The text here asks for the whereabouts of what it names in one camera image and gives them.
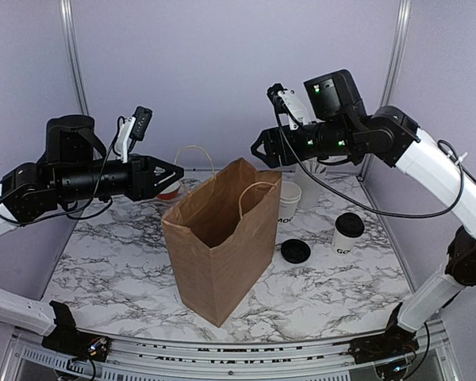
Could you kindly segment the brown paper bag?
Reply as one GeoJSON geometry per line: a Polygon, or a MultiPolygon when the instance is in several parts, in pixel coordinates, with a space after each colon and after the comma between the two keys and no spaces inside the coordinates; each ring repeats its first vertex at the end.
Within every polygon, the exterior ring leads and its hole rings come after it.
{"type": "Polygon", "coordinates": [[[182,302],[217,327],[272,261],[281,185],[281,172],[239,158],[162,216],[182,302]]]}

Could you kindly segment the front aluminium rail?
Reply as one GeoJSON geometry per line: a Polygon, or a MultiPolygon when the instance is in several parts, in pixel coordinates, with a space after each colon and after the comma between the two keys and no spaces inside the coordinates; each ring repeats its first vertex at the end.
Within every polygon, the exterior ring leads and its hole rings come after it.
{"type": "Polygon", "coordinates": [[[109,336],[104,360],[79,361],[16,330],[0,380],[459,380],[440,321],[391,356],[362,345],[368,333],[309,341],[218,344],[109,336]]]}

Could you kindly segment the orange and white bowl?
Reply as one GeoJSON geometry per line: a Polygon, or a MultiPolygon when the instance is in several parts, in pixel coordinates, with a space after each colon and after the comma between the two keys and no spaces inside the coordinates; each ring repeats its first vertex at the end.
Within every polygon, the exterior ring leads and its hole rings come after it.
{"type": "Polygon", "coordinates": [[[160,192],[156,197],[161,200],[170,200],[178,195],[181,184],[179,181],[175,181],[169,187],[160,192]]]}

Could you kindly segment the aluminium frame post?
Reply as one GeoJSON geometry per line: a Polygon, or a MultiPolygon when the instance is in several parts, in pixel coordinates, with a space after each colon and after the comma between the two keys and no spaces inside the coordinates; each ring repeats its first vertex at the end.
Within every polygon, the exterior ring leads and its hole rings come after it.
{"type": "Polygon", "coordinates": [[[79,61],[79,50],[77,45],[71,0],[60,0],[59,8],[69,68],[71,70],[71,77],[75,88],[75,95],[79,106],[79,111],[81,114],[89,115],[90,111],[86,99],[83,74],[79,61]]]}
{"type": "Polygon", "coordinates": [[[412,4],[412,0],[401,0],[399,2],[395,31],[393,34],[393,44],[391,48],[388,69],[386,72],[386,80],[380,100],[380,106],[386,106],[390,104],[400,75],[408,37],[412,4]]]}

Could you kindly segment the white ribbed straw holder cup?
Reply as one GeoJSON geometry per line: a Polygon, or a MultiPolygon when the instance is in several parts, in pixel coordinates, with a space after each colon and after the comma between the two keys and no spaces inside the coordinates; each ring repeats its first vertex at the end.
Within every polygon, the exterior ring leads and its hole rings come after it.
{"type": "MultiPolygon", "coordinates": [[[[318,178],[320,181],[322,181],[325,178],[326,172],[322,175],[314,175],[314,176],[318,178]]],[[[301,188],[301,191],[302,191],[301,200],[298,203],[298,207],[303,210],[312,209],[313,207],[315,207],[320,197],[321,186],[318,185],[315,181],[313,181],[302,170],[300,165],[296,166],[295,173],[294,173],[294,182],[301,188]]]]}

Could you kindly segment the black plastic cup lid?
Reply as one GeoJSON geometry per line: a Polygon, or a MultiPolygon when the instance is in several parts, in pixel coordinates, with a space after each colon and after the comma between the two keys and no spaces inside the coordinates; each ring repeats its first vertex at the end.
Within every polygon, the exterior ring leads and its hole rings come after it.
{"type": "Polygon", "coordinates": [[[281,244],[281,254],[287,262],[301,264],[310,257],[311,249],[304,241],[289,239],[281,244]]]}
{"type": "Polygon", "coordinates": [[[365,225],[358,214],[347,212],[336,219],[335,228],[346,237],[359,238],[364,233],[365,225]]]}

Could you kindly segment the stack of white paper cups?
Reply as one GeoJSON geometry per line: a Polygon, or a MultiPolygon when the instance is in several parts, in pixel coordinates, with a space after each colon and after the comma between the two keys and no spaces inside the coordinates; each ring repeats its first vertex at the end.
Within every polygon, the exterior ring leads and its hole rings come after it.
{"type": "Polygon", "coordinates": [[[301,200],[301,193],[301,188],[296,183],[282,181],[278,209],[278,223],[286,224],[292,221],[298,208],[298,203],[301,200]]]}

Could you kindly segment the left aluminium frame post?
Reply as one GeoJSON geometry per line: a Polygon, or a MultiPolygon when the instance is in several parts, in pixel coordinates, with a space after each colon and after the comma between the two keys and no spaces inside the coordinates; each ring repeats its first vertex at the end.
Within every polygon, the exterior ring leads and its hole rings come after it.
{"type": "Polygon", "coordinates": [[[79,61],[79,50],[77,45],[71,0],[60,0],[59,8],[69,68],[71,70],[71,77],[75,88],[75,95],[79,106],[79,111],[81,114],[89,115],[90,111],[86,99],[83,74],[79,61]]]}

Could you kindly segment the white wrapped straws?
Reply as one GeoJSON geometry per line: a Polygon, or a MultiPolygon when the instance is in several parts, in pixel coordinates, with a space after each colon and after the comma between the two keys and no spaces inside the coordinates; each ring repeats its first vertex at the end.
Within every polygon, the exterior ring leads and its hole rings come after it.
{"type": "Polygon", "coordinates": [[[305,167],[313,175],[322,175],[327,171],[327,166],[324,164],[320,164],[317,161],[306,161],[305,167]]]}

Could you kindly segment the right aluminium frame post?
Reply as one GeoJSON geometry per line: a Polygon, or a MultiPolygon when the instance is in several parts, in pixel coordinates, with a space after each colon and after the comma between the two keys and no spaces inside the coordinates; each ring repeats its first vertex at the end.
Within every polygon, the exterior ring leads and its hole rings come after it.
{"type": "Polygon", "coordinates": [[[395,31],[393,34],[393,44],[391,48],[388,69],[386,72],[386,80],[380,100],[380,106],[386,106],[390,104],[400,75],[408,37],[412,4],[412,0],[401,0],[399,2],[395,31]]]}

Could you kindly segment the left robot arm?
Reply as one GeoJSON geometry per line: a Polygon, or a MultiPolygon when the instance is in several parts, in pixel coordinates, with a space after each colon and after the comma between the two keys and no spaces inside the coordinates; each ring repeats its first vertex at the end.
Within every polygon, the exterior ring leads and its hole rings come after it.
{"type": "MultiPolygon", "coordinates": [[[[182,179],[181,167],[130,153],[151,118],[152,112],[140,107],[125,120],[123,126],[132,130],[123,138],[123,148],[116,141],[105,147],[90,116],[49,120],[41,158],[16,167],[0,181],[0,237],[19,227],[78,215],[84,210],[80,202],[97,198],[111,203],[116,195],[134,202],[151,199],[182,179]]],[[[79,352],[92,340],[77,329],[67,305],[34,301],[1,288],[0,322],[37,333],[68,353],[79,352]]]]}

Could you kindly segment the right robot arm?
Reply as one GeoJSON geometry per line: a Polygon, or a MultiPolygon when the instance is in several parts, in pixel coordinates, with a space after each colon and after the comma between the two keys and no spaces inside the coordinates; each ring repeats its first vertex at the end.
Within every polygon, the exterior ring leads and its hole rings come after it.
{"type": "Polygon", "coordinates": [[[267,90],[275,116],[286,115],[289,122],[263,130],[251,146],[253,156],[277,168],[332,156],[359,164],[371,154],[415,179],[460,222],[447,249],[447,263],[393,310],[383,333],[351,343],[355,354],[372,347],[392,356],[464,288],[476,286],[476,180],[448,142],[433,140],[398,108],[383,106],[368,114],[350,71],[307,80],[305,90],[314,121],[306,119],[305,107],[293,91],[278,83],[267,90]]]}

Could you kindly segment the white paper coffee cup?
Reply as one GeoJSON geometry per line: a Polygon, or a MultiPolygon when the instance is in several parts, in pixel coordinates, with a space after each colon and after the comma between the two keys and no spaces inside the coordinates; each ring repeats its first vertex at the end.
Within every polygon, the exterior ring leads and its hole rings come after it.
{"type": "Polygon", "coordinates": [[[332,237],[331,249],[338,256],[347,255],[355,246],[358,237],[348,237],[335,229],[332,237]]]}

